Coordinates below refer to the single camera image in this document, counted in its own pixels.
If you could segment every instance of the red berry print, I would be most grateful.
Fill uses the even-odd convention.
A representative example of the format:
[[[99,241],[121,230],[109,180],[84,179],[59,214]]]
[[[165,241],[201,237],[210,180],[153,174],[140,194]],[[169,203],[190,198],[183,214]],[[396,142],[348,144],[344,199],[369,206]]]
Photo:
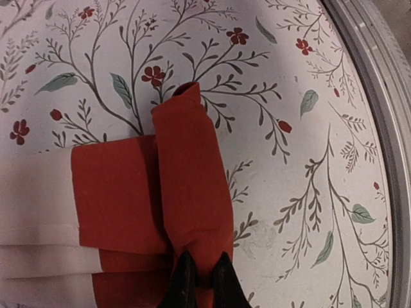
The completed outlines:
[[[26,68],[25,73],[26,73],[26,74],[29,74],[29,73],[31,73],[32,71],[34,71],[35,68],[36,68],[36,65],[35,65],[35,64],[31,64],[28,68]]]
[[[283,132],[286,132],[286,133],[291,133],[291,131],[292,131],[292,127],[287,123],[287,122],[285,122],[285,121],[279,121],[278,122],[278,126],[280,127],[280,129],[283,131]]]
[[[63,118],[62,113],[57,109],[53,109],[50,112],[50,116],[54,121],[59,121]]]

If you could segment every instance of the green leaf print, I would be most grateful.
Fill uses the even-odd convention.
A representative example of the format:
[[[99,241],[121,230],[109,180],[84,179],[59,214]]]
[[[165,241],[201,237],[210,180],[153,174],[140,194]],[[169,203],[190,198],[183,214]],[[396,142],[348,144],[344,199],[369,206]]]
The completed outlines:
[[[353,297],[353,308],[361,308],[361,303],[358,301],[357,296]]]
[[[46,11],[46,20],[48,21],[50,18],[52,18],[53,16],[53,7],[54,7],[54,3],[49,6],[49,8]]]
[[[130,89],[123,77],[117,74],[110,73],[113,78],[113,87],[114,90],[120,95],[121,99],[124,101],[124,105],[131,109],[132,106],[132,95]]]
[[[331,231],[328,231],[327,238],[326,238],[326,243],[324,245],[324,248],[321,250],[319,253],[319,256],[317,257],[317,260],[313,264],[311,268],[313,268],[316,265],[319,265],[320,263],[323,263],[325,260],[328,259],[332,249],[333,249],[333,244],[334,244],[334,236]]]
[[[273,34],[271,32],[269,32],[266,28],[264,28],[264,26],[260,23],[260,21],[258,20],[257,16],[256,16],[256,26],[257,29],[261,32],[262,35],[265,36],[265,38],[270,41],[273,44],[277,43],[277,40],[275,39],[275,37],[273,36]]]
[[[74,85],[76,83],[77,83],[77,77],[75,73],[60,74],[57,77],[50,80],[49,82],[47,82],[47,84],[41,87],[36,93],[34,93],[34,95],[42,91],[54,92],[54,91],[60,90],[63,87],[66,87],[68,85]]]
[[[368,210],[358,203],[353,206],[353,212],[351,213],[351,219],[355,223],[362,223],[362,224],[372,223],[373,221],[375,221],[375,219],[371,217],[370,213],[368,213]]]
[[[319,100],[319,95],[314,90],[308,90],[304,97],[302,98],[301,107],[300,107],[300,117],[303,114],[313,110],[315,104]]]

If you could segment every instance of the red flower print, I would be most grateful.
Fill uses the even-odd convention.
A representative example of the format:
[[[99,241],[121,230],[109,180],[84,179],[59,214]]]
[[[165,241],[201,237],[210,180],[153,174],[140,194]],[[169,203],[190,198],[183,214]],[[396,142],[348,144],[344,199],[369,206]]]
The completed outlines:
[[[53,109],[50,112],[50,116],[54,121],[59,121],[63,118],[62,113],[57,109]]]
[[[19,146],[24,144],[24,136],[28,134],[30,129],[26,126],[26,120],[21,120],[20,122],[16,121],[13,125],[13,131],[10,133],[10,139],[16,139],[16,143]]]
[[[312,52],[313,49],[308,46],[308,42],[306,40],[297,39],[296,46],[302,50],[302,54],[304,56],[308,56],[308,52]]]
[[[245,45],[250,38],[247,34],[243,33],[243,29],[234,28],[234,31],[227,31],[227,36],[231,37],[231,42],[234,45]]]
[[[36,65],[31,64],[28,68],[26,68],[26,70],[25,70],[26,74],[31,73],[32,71],[34,71],[35,68],[36,68]]]
[[[88,17],[92,16],[92,13],[94,12],[94,8],[90,8],[90,6],[86,6],[82,12],[78,14],[79,17],[82,19],[86,19]]]
[[[142,75],[141,80],[144,82],[152,82],[153,87],[160,87],[162,80],[166,77],[166,73],[161,71],[159,66],[146,67],[144,70],[145,75]]]
[[[279,121],[278,126],[283,132],[286,132],[286,133],[291,133],[293,129],[287,122],[284,122],[284,121]]]

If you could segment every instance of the red napkin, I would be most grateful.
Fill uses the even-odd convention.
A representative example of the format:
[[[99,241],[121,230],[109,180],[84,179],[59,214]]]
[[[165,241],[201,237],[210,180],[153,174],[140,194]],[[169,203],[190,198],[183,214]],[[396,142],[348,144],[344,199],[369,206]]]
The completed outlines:
[[[170,279],[167,256],[176,261],[188,250],[200,277],[198,306],[210,308],[210,274],[222,252],[232,256],[234,231],[214,126],[197,83],[152,114],[155,136],[73,150],[80,244],[102,249],[102,267],[111,271],[93,275],[96,301],[100,308],[157,305]],[[134,259],[147,270],[139,262],[136,271]]]

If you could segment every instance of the fabric fold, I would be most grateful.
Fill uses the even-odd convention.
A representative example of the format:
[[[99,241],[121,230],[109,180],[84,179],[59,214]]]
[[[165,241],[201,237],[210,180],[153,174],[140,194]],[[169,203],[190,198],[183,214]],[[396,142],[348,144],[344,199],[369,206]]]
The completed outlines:
[[[200,85],[183,85],[175,94],[152,111],[164,227],[175,260],[188,250],[201,285],[208,287],[222,252],[232,257],[231,196],[213,123],[200,104]]]

